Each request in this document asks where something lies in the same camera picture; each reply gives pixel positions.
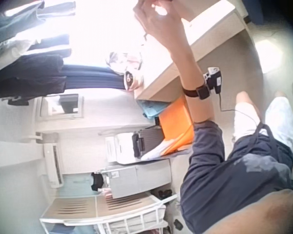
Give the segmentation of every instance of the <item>white shorts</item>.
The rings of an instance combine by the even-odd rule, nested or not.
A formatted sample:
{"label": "white shorts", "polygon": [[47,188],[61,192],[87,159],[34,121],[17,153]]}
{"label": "white shorts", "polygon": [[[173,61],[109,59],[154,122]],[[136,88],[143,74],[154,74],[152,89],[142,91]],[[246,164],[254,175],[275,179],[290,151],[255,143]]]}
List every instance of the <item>white shorts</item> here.
{"label": "white shorts", "polygon": [[[254,134],[260,119],[255,108],[246,102],[238,103],[234,116],[233,141]],[[266,111],[265,123],[270,127],[273,137],[289,146],[293,152],[293,111],[286,97],[276,97]]]}

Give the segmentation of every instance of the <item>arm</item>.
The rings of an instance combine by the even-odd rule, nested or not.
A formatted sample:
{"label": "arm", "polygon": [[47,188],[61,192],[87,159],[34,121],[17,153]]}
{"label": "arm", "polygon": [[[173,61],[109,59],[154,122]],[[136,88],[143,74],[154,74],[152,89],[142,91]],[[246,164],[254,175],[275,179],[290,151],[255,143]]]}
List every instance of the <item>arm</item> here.
{"label": "arm", "polygon": [[[152,7],[153,4],[165,8],[167,15],[159,15]],[[194,59],[181,18],[172,3],[168,0],[139,0],[134,12],[145,31],[154,36],[170,52],[180,73],[182,86],[194,90],[203,85],[205,82],[203,74]],[[214,120],[210,98],[200,100],[186,97],[186,99],[193,122]]]}
{"label": "arm", "polygon": [[293,191],[266,195],[211,226],[204,234],[293,234]]}

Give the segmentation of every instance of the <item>window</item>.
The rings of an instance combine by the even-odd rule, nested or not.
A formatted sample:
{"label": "window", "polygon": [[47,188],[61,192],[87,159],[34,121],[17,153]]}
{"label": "window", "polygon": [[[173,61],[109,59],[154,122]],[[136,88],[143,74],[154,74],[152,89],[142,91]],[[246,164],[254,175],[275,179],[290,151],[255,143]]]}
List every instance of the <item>window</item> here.
{"label": "window", "polygon": [[83,117],[83,97],[80,94],[42,97],[39,106],[40,120]]}

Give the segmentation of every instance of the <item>black wristwatch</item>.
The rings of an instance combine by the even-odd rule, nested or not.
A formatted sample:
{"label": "black wristwatch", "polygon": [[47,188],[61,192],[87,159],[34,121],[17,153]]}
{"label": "black wristwatch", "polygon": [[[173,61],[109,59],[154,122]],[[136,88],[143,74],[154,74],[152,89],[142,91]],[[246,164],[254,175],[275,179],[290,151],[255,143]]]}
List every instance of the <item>black wristwatch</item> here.
{"label": "black wristwatch", "polygon": [[201,100],[207,99],[210,95],[209,87],[207,84],[203,84],[202,86],[196,88],[195,90],[187,90],[184,89],[184,94],[190,98],[197,98],[199,97]]}

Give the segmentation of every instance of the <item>orange folder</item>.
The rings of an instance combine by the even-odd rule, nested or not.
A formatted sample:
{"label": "orange folder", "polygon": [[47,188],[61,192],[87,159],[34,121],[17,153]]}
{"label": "orange folder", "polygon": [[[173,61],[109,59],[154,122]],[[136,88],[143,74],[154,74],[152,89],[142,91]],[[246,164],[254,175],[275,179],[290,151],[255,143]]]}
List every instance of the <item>orange folder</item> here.
{"label": "orange folder", "polygon": [[164,150],[161,155],[172,153],[193,142],[194,130],[184,96],[168,106],[159,115],[159,119],[165,136],[164,140],[175,139],[172,145]]}

